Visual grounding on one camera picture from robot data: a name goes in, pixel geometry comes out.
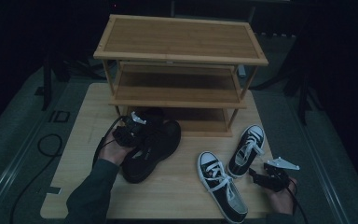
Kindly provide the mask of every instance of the shoe rack shelf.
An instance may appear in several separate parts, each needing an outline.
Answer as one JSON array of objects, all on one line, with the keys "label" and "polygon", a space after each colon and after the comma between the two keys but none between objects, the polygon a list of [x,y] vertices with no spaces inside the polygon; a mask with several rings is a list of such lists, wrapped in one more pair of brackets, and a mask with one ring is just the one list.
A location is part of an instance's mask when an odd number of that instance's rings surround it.
[{"label": "shoe rack shelf", "polygon": [[[103,60],[119,115],[161,107],[184,136],[231,136],[257,67],[268,64],[246,22],[123,15],[110,16],[94,58]],[[117,60],[114,80],[108,60]],[[243,88],[240,64],[255,67]]]}]

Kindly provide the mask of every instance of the gray carpet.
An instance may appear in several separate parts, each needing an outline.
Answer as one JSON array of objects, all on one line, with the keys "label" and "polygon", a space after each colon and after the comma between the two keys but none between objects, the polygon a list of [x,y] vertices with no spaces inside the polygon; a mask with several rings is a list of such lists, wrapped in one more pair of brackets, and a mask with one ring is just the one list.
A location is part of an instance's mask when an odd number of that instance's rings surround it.
[{"label": "gray carpet", "polygon": [[[282,43],[282,40],[261,39],[260,43],[262,47],[267,46],[265,52],[270,65],[266,69],[260,69],[254,84],[276,74],[285,53],[277,50],[277,47],[273,48],[276,43]],[[0,176],[19,150],[28,148],[28,152],[24,155],[24,163],[11,188],[5,192],[5,197],[0,201],[0,223],[9,222],[10,210],[18,195],[50,161],[49,157],[43,156],[38,151],[39,139],[47,134],[56,133],[62,138],[61,150],[63,150],[91,82],[94,80],[83,77],[74,77],[68,84],[54,81],[54,101],[51,103],[50,110],[43,112],[40,110],[43,98],[34,96],[34,91],[42,84],[42,75],[39,71],[27,80],[7,107],[7,111],[0,118]],[[332,124],[323,111],[313,109],[307,112],[308,126],[301,125],[295,113],[297,98],[283,96],[282,85],[284,82],[263,91],[254,91],[253,94],[274,157],[281,156],[301,167],[300,171],[292,171],[289,174],[299,181],[297,198],[309,222],[358,223],[358,176]],[[65,115],[69,114],[67,122],[54,122],[54,116],[59,111],[62,117],[57,119],[64,120]],[[58,147],[59,140],[53,136],[41,142],[41,148],[48,154],[54,154]],[[25,191],[17,204],[14,223],[62,223],[62,220],[45,220],[39,215],[47,187],[59,160],[60,158],[55,159]],[[298,209],[296,221],[304,223]],[[116,220],[111,223],[129,222]],[[136,221],[136,223],[225,222],[223,220],[153,220]],[[261,224],[265,221],[250,219],[247,223]]]}]

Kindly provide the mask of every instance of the sleeve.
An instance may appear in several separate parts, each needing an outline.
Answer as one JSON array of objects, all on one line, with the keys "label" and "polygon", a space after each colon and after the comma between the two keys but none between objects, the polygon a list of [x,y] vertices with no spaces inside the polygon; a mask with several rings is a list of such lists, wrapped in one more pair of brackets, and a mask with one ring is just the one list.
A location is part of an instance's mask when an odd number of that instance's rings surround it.
[{"label": "sleeve", "polygon": [[295,218],[288,214],[272,213],[267,215],[267,224],[296,224]]},{"label": "sleeve", "polygon": [[64,223],[104,223],[118,169],[110,161],[97,160],[89,176],[66,201],[68,215]]}]

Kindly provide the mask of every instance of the human hand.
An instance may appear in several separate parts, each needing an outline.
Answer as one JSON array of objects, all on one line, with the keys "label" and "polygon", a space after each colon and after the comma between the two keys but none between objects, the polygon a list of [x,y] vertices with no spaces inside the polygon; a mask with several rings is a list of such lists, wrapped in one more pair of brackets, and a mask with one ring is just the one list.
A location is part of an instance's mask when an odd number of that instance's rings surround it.
[{"label": "human hand", "polygon": [[[297,180],[292,177],[289,178],[293,181],[293,182],[290,181],[289,189],[290,191],[293,192],[293,194],[296,194],[295,190],[296,190]],[[265,191],[268,195],[269,202],[274,212],[288,214],[288,215],[293,214],[294,201],[292,195],[289,193],[287,189],[283,189],[279,192],[275,192],[271,189],[265,189]]]},{"label": "human hand", "polygon": [[133,147],[121,147],[112,135],[114,131],[115,129],[106,135],[104,147],[101,149],[98,159],[111,161],[119,166],[127,154],[133,150]]}]

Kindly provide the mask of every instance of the black shoe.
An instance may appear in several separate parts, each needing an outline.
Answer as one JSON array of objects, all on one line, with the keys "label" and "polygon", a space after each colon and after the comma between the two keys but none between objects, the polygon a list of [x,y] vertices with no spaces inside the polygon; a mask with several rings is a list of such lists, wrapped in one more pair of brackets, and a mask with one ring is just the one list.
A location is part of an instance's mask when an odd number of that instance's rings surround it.
[{"label": "black shoe", "polygon": [[[139,114],[140,114],[139,118],[142,120],[145,120],[146,125],[139,124],[140,129],[139,129],[138,133],[136,134],[136,141],[143,142],[145,140],[145,138],[153,132],[153,130],[156,130],[157,128],[160,128],[162,126],[162,123],[164,121],[164,112],[162,111],[161,108],[151,107],[151,108],[146,109],[146,111],[141,112]],[[112,124],[112,126],[106,132],[105,136],[101,139],[100,144],[97,146],[97,149],[95,150],[94,158],[92,159],[92,167],[94,167],[94,164],[97,161],[98,156],[100,155],[100,151],[104,147],[104,141],[105,141],[106,136],[111,133],[112,129],[115,127],[115,125],[117,124],[117,122],[119,120],[120,120],[120,118],[117,119]],[[120,140],[117,139],[118,137],[120,137],[117,134],[117,129],[113,132],[113,136],[115,137],[115,139],[117,141],[125,142],[126,140],[124,140],[124,139],[120,139]]]},{"label": "black shoe", "polygon": [[197,170],[200,181],[211,193],[228,223],[243,223],[248,207],[238,193],[232,177],[225,173],[222,162],[212,152],[202,152]]},{"label": "black shoe", "polygon": [[121,164],[124,178],[130,183],[144,181],[160,161],[173,154],[180,139],[179,123],[174,120],[164,123],[127,155]]},{"label": "black shoe", "polygon": [[241,136],[237,149],[227,166],[227,172],[234,178],[246,174],[256,155],[263,155],[264,131],[257,125],[249,126]]}]

